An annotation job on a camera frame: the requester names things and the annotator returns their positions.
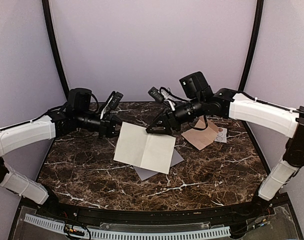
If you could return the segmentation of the beige decorated letter paper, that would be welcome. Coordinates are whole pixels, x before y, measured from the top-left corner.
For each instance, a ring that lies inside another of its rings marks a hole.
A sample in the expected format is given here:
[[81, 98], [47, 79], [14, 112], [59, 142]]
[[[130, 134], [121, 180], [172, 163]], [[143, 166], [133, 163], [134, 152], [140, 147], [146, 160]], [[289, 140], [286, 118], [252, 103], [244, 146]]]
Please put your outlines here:
[[175, 143], [173, 136], [149, 134], [142, 126], [123, 122], [113, 160], [140, 168], [162, 158], [171, 161]]

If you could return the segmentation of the grey envelope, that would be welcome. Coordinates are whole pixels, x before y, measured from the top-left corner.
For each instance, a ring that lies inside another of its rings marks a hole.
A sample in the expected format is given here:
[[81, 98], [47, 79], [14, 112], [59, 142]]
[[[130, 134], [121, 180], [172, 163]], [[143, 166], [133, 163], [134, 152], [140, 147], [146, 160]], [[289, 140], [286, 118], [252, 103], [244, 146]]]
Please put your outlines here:
[[159, 160], [154, 160], [149, 163], [145, 163], [142, 167], [134, 166], [134, 170], [139, 176], [141, 181], [147, 180], [155, 176], [158, 173], [168, 174], [170, 172], [170, 168], [183, 162], [184, 158], [178, 153], [177, 150], [173, 150], [171, 161], [169, 158], [165, 159], [164, 157]]

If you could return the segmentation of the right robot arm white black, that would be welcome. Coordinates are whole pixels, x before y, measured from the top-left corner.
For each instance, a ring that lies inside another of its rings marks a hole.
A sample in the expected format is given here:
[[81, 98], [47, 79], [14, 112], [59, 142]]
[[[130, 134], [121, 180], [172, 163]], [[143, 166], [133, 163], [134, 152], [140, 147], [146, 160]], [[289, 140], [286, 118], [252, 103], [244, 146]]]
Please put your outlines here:
[[148, 134], [171, 135], [198, 117], [218, 116], [250, 122], [288, 137], [283, 157], [258, 188], [257, 198], [247, 205], [247, 213], [258, 217], [266, 210], [266, 202], [304, 166], [304, 107], [284, 107], [228, 88], [213, 93], [200, 71], [179, 82], [188, 99], [156, 116], [146, 129]]

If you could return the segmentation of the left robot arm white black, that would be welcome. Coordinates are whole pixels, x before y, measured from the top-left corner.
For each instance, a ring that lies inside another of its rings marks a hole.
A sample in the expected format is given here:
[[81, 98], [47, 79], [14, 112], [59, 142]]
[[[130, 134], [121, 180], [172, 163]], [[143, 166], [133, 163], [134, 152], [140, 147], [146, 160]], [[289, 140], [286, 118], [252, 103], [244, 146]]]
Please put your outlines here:
[[117, 137], [119, 131], [116, 127], [122, 125], [122, 121], [111, 111], [119, 105], [123, 94], [113, 91], [103, 105], [97, 104], [95, 110], [90, 110], [91, 99], [95, 98], [90, 89], [74, 88], [69, 91], [63, 105], [53, 107], [35, 119], [1, 127], [0, 187], [43, 205], [50, 217], [59, 218], [63, 208], [51, 199], [55, 194], [6, 165], [3, 157], [16, 149], [63, 137], [77, 129], [98, 133], [99, 138]]

